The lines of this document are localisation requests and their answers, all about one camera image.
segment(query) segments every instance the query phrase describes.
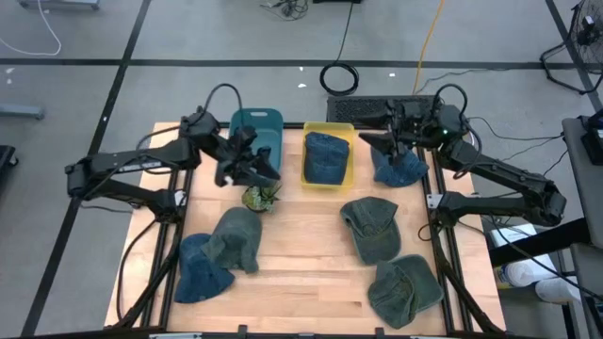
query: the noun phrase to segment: yellow plastic bin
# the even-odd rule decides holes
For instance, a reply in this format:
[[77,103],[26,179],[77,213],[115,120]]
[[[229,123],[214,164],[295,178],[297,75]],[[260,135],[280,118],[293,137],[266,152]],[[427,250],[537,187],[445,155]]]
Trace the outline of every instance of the yellow plastic bin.
[[356,137],[356,131],[351,123],[341,122],[307,122],[303,125],[303,147],[301,153],[301,159],[305,162],[305,136],[310,132],[317,132],[326,134],[333,137],[339,137],[348,141],[350,144],[350,155],[348,156],[348,165],[346,166],[346,176],[343,178],[341,185],[324,185],[324,184],[312,184],[305,180],[303,173],[303,166],[301,166],[301,186],[308,188],[350,188],[354,185],[354,139]]

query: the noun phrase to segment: black cable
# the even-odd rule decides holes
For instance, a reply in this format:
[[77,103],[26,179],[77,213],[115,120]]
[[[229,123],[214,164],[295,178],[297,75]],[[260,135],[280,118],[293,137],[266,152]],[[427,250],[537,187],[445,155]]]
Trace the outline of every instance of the black cable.
[[[245,125],[245,120],[244,120],[244,117],[243,117],[243,102],[241,100],[241,95],[240,95],[240,93],[238,92],[238,89],[236,89],[235,86],[233,86],[231,84],[227,84],[227,83],[222,83],[222,84],[219,84],[219,85],[215,86],[214,88],[212,88],[212,90],[209,92],[209,95],[207,96],[207,99],[205,99],[205,106],[203,106],[203,111],[201,112],[201,114],[199,115],[199,117],[197,117],[197,119],[195,119],[190,125],[194,125],[197,122],[199,122],[199,120],[207,112],[207,108],[209,107],[209,104],[211,103],[211,99],[214,97],[214,94],[218,91],[218,89],[221,89],[221,88],[224,88],[224,87],[232,89],[235,92],[236,100],[237,100],[237,103],[238,103],[238,111],[240,112],[241,126]],[[169,127],[169,128],[165,128],[165,129],[162,129],[162,130],[159,130],[159,131],[155,131],[155,132],[149,133],[148,135],[142,137],[139,140],[139,142],[136,145],[136,150],[137,151],[140,150],[140,147],[142,147],[142,144],[144,143],[144,141],[146,141],[150,137],[155,137],[155,136],[158,136],[160,134],[164,134],[164,133],[167,133],[167,132],[170,132],[170,131],[177,130],[179,128],[180,128],[180,126],[173,126],[173,127]],[[159,160],[159,161],[162,161],[162,162],[166,162],[166,161],[164,161],[162,159],[159,159],[159,158],[156,158],[156,159]],[[153,175],[170,174],[171,171],[172,171],[172,169],[162,170],[162,171],[155,171],[155,170],[151,170],[151,169],[143,169],[143,170],[146,173],[153,174]]]
[[[475,232],[478,232],[478,233],[480,233],[480,234],[483,234],[483,231],[482,231],[482,230],[480,230],[479,228],[476,228],[476,227],[473,227],[473,226],[469,226],[469,225],[465,224],[464,222],[462,222],[462,221],[460,221],[460,220],[459,220],[459,221],[457,221],[457,222],[458,222],[458,223],[459,223],[461,226],[465,226],[466,228],[468,228],[468,229],[470,229],[470,230],[472,230],[472,231],[475,231]],[[427,226],[429,226],[429,225],[430,225],[430,224],[429,224],[429,223],[427,223],[427,224],[425,224],[425,225],[421,226],[421,227],[418,229],[418,232],[416,233],[416,235],[418,236],[418,238],[419,238],[419,239],[421,239],[422,241],[432,241],[432,239],[431,239],[431,238],[424,238],[424,237],[422,237],[422,236],[421,236],[421,232],[423,232],[423,230],[424,230],[424,229],[425,229]],[[452,227],[454,227],[454,226],[436,225],[436,226],[435,226],[435,233],[436,233],[436,234],[440,234],[440,232],[442,232],[442,230],[444,230],[445,228],[452,228]]]
[[[283,21],[296,21],[303,18],[308,12],[308,0],[281,0],[273,6],[260,4],[260,8],[276,15]],[[281,8],[281,14],[272,10],[273,8]]]
[[497,229],[498,234],[500,234],[500,237],[502,237],[502,239],[514,250],[518,251],[521,255],[525,256],[527,259],[530,259],[531,261],[533,261],[536,265],[544,268],[545,270],[547,270],[548,272],[554,274],[555,276],[557,276],[558,278],[562,279],[563,281],[565,281],[566,283],[569,283],[570,285],[576,287],[578,290],[580,290],[582,293],[585,293],[591,297],[593,297],[594,299],[597,299],[599,301],[603,301],[603,298],[601,296],[599,296],[598,294],[596,294],[595,292],[589,290],[588,288],[582,287],[580,285],[578,285],[575,282],[572,282],[571,280],[567,279],[566,277],[564,277],[562,274],[559,274],[557,271],[550,269],[548,266],[544,265],[543,263],[539,262],[538,260],[536,260],[533,256],[529,255],[528,253],[526,253],[524,250],[521,250],[520,248],[518,248],[513,242],[509,241],[509,239],[507,239],[504,234],[500,231],[500,228],[498,227],[497,223],[494,221],[494,217],[491,217],[494,227]]
[[149,133],[148,135],[142,137],[141,140],[139,140],[139,142],[136,144],[136,150],[138,151],[140,149],[140,147],[142,147],[142,144],[144,143],[144,141],[146,141],[147,139],[154,137],[154,136],[158,136],[160,134],[164,134],[170,131],[175,131],[178,128],[180,128],[180,126],[173,126],[173,127],[169,127],[169,128],[164,128],[162,130],[158,130],[152,133]]
[[557,162],[555,162],[551,167],[549,167],[547,170],[545,170],[545,172],[543,173],[543,176],[546,176],[551,170],[553,170],[555,168],[555,166],[559,165],[560,162],[562,162],[563,157],[567,154],[567,150],[565,150],[565,152],[563,152],[562,156],[559,157],[559,160],[557,160]]
[[115,208],[110,208],[110,207],[104,207],[104,206],[98,206],[98,205],[83,205],[83,204],[80,204],[79,208],[82,208],[82,209],[99,209],[99,210],[103,210],[103,211],[107,211],[107,212],[112,212],[112,213],[132,214],[132,211],[120,210],[120,209],[115,209]]
[[117,296],[116,296],[116,302],[115,302],[115,309],[117,311],[117,318],[122,320],[122,282],[123,282],[123,268],[125,267],[125,261],[128,258],[128,255],[130,254],[130,251],[134,248],[134,245],[136,245],[136,243],[145,235],[147,234],[151,228],[153,227],[153,225],[155,225],[156,223],[156,219],[153,219],[153,221],[151,221],[151,223],[145,227],[130,243],[130,245],[128,245],[128,248],[125,250],[125,253],[123,254],[123,258],[122,258],[122,262],[120,263],[120,271],[118,273],[118,277],[117,277]]
[[210,92],[209,95],[207,96],[207,99],[205,99],[205,106],[204,106],[204,111],[199,115],[199,117],[197,117],[197,119],[195,121],[193,121],[191,123],[191,125],[194,125],[195,123],[197,123],[204,115],[205,113],[207,113],[207,109],[209,108],[209,103],[211,103],[211,99],[214,97],[214,94],[218,91],[218,89],[221,88],[229,88],[232,89],[235,92],[236,95],[236,100],[238,102],[238,110],[241,112],[241,126],[245,125],[245,121],[243,120],[243,102],[241,100],[241,95],[238,92],[238,89],[236,89],[236,87],[234,87],[231,84],[228,83],[221,83],[217,86],[215,86]]
[[442,80],[449,75],[463,75],[463,74],[467,74],[467,73],[482,73],[482,72],[502,72],[502,71],[510,71],[510,70],[511,69],[491,69],[491,70],[477,69],[477,70],[466,70],[466,71],[462,71],[462,72],[447,72],[440,76],[436,76],[436,77],[427,79],[425,81],[425,84],[423,84],[423,87],[421,87],[417,92],[415,92],[415,94],[422,92],[425,89],[425,87],[427,87],[427,85],[429,85],[429,83],[431,83],[431,81]]
[[469,103],[469,100],[467,98],[467,93],[459,85],[456,85],[456,84],[445,84],[444,86],[442,86],[441,88],[439,88],[435,92],[435,95],[433,96],[433,101],[432,101],[432,114],[435,114],[436,106],[438,104],[440,104],[440,102],[441,102],[440,93],[444,89],[448,89],[448,88],[457,89],[461,93],[461,95],[463,95],[463,108],[461,108],[461,112],[459,113],[459,121],[461,122],[461,125],[464,125],[464,127],[470,133],[473,134],[473,137],[475,137],[475,140],[478,143],[478,151],[476,152],[475,157],[473,158],[473,160],[469,164],[464,164],[461,167],[461,169],[457,170],[454,173],[454,175],[452,176],[452,178],[454,180],[458,180],[458,179],[461,179],[464,176],[466,176],[471,171],[471,169],[473,169],[477,165],[478,159],[481,156],[481,150],[483,148],[483,145],[481,144],[481,137],[480,137],[480,135],[478,135],[478,133],[473,129],[473,127],[471,127],[471,125],[469,124],[467,118],[464,116],[464,112],[467,109],[467,105]]
[[544,145],[545,145],[545,144],[547,144],[548,142],[553,141],[553,140],[556,140],[556,139],[558,139],[558,138],[560,138],[560,137],[562,137],[562,136],[558,136],[558,137],[552,137],[552,138],[550,138],[549,140],[546,140],[545,142],[541,142],[541,143],[539,143],[539,144],[537,144],[537,145],[529,146],[527,149],[525,149],[525,150],[523,150],[523,151],[519,151],[519,152],[517,152],[517,153],[515,153],[515,154],[513,154],[513,155],[511,155],[511,156],[509,156],[509,157],[506,157],[506,158],[504,158],[504,159],[502,159],[502,160],[500,160],[500,161],[502,161],[502,162],[509,161],[509,160],[513,159],[514,157],[516,157],[516,156],[520,155],[520,154],[523,154],[523,153],[525,153],[525,152],[527,152],[527,151],[529,151],[529,150],[535,149],[535,148],[537,148],[537,147],[544,146]]
[[515,226],[507,226],[507,224],[509,223],[509,220],[511,220],[511,217],[507,217],[507,219],[505,220],[505,222],[502,222],[502,223],[500,221],[496,221],[494,219],[494,216],[492,216],[492,215],[490,215],[489,217],[491,219],[491,221],[490,221],[491,223],[497,222],[498,225],[502,225],[503,227],[505,227],[506,230],[511,230],[511,231],[516,232],[516,233],[523,234],[525,236],[532,236],[532,234],[526,233],[526,232],[524,232],[521,229],[515,228]]
[[[332,63],[330,63],[329,65],[325,66],[322,71],[320,71],[320,85],[324,88],[324,90],[326,90],[329,94],[333,95],[333,96],[346,96],[346,95],[350,95],[353,94],[357,89],[358,89],[358,81],[360,80],[360,75],[358,74],[358,71],[343,62],[339,62],[339,58],[341,58],[341,53],[343,52],[343,46],[346,44],[346,37],[348,36],[348,28],[350,27],[350,18],[351,18],[351,11],[354,8],[354,3],[350,3],[350,13],[348,14],[348,22],[346,23],[346,30],[343,34],[343,40],[341,41],[341,48],[339,49],[339,55],[337,56],[337,59],[335,61],[333,61]],[[349,89],[345,89],[345,90],[335,90],[335,89],[331,89],[329,86],[327,86],[327,83],[324,81],[324,76],[327,73],[327,71],[329,71],[332,67],[339,67],[342,68],[346,71],[348,71],[351,76],[353,76],[354,78],[354,83],[353,85],[351,85],[351,87]]]
[[494,131],[494,129],[492,128],[492,125],[490,124],[490,122],[488,122],[488,120],[486,120],[485,118],[482,117],[471,117],[471,118],[467,118],[469,121],[472,120],[480,120],[483,121],[488,128],[490,129],[490,131],[492,132],[492,134],[495,137],[501,138],[501,139],[505,139],[505,140],[517,140],[517,141],[534,141],[534,140],[548,140],[548,139],[554,139],[554,138],[558,138],[561,136],[555,136],[555,137],[504,137],[504,136],[500,136],[497,132]]
[[519,194],[519,192],[509,192],[509,193],[499,194],[497,196],[485,197],[485,198],[503,198],[503,197],[511,196],[513,194]]
[[[182,199],[180,200],[180,202],[178,202],[178,206],[177,209],[178,211],[180,211],[180,209],[182,208],[182,206],[184,205],[185,201],[188,200],[188,196],[185,194]],[[117,290],[117,296],[116,296],[116,309],[117,309],[117,316],[118,319],[120,321],[122,321],[122,310],[121,310],[121,294],[122,294],[122,281],[123,281],[123,267],[125,265],[125,261],[127,260],[127,256],[130,253],[130,251],[132,250],[132,248],[134,247],[134,245],[136,244],[137,241],[139,241],[147,232],[149,232],[149,230],[151,230],[152,226],[158,222],[157,219],[154,219],[149,225],[147,225],[147,227],[145,227],[135,238],[134,240],[132,240],[132,242],[130,243],[130,245],[128,246],[128,248],[125,250],[125,253],[123,254],[123,258],[122,258],[122,262],[120,263],[120,271],[119,271],[119,276],[118,276],[118,290]],[[170,248],[170,252],[168,253],[168,255],[166,256],[166,258],[164,259],[163,263],[161,263],[160,267],[162,267],[164,264],[169,263],[171,260],[173,260],[174,256],[177,254],[178,252],[178,248],[176,245],[176,242],[179,244],[179,240],[176,238],[176,234],[174,235],[174,238],[172,240],[172,245]],[[148,283],[147,286],[152,285],[154,283],[154,280],[157,279],[163,279],[162,276],[159,275],[155,275]]]

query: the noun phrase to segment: teal tray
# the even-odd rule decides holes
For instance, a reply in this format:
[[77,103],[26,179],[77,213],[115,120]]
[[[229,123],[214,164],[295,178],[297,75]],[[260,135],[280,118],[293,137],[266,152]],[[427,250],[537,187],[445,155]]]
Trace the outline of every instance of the teal tray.
[[256,153],[260,147],[269,146],[271,148],[269,162],[280,171],[283,154],[283,116],[281,113],[272,108],[238,110],[230,120],[230,136],[241,126],[242,122],[255,127],[257,138],[252,143],[253,153]]

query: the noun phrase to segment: small potted plant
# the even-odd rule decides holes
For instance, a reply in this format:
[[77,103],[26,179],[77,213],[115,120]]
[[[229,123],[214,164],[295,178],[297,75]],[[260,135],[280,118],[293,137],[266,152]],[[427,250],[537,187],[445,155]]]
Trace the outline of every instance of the small potted plant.
[[272,187],[260,188],[258,186],[251,186],[245,190],[241,200],[255,213],[274,212],[274,202],[279,199],[276,198],[276,193],[281,189],[280,184],[276,184]]

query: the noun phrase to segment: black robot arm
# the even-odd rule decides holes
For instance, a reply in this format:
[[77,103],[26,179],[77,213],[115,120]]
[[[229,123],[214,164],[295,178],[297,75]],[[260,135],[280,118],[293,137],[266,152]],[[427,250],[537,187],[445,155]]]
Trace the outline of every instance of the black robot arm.
[[387,133],[360,133],[360,138],[387,156],[390,163],[395,163],[413,147],[422,147],[435,151],[444,169],[468,169],[521,194],[520,198],[465,197],[458,192],[431,195],[429,208],[437,222],[455,225],[467,214],[522,217],[543,226],[555,226],[562,221],[566,200],[555,184],[541,174],[479,153],[463,140],[469,133],[469,124],[457,107],[434,104],[427,113],[406,109],[403,105],[388,104],[387,108],[386,115],[361,119],[369,126],[385,125]]
[[216,119],[198,108],[196,113],[182,118],[178,138],[162,147],[98,153],[67,166],[67,192],[83,201],[105,197],[148,206],[157,220],[175,222],[177,192],[152,191],[113,180],[112,176],[158,168],[194,170],[201,164],[202,151],[218,161],[216,185],[225,186],[230,177],[233,185],[272,186],[280,175],[269,163],[270,148],[260,148],[253,154],[251,144],[256,137],[251,126],[236,129],[228,139],[221,137]]

